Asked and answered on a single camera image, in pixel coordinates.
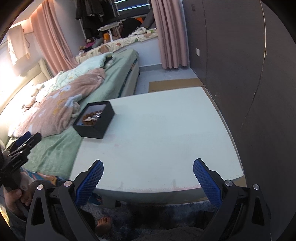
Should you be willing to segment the person left hand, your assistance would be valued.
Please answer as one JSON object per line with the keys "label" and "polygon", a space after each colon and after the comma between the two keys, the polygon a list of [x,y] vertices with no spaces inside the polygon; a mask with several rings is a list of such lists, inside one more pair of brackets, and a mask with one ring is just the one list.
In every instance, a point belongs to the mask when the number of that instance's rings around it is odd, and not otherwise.
{"label": "person left hand", "polygon": [[22,187],[26,187],[26,190],[22,188],[11,189],[4,187],[4,201],[6,210],[15,214],[18,217],[28,217],[30,204],[33,197],[32,183],[34,179],[31,177],[23,178],[21,182]]}

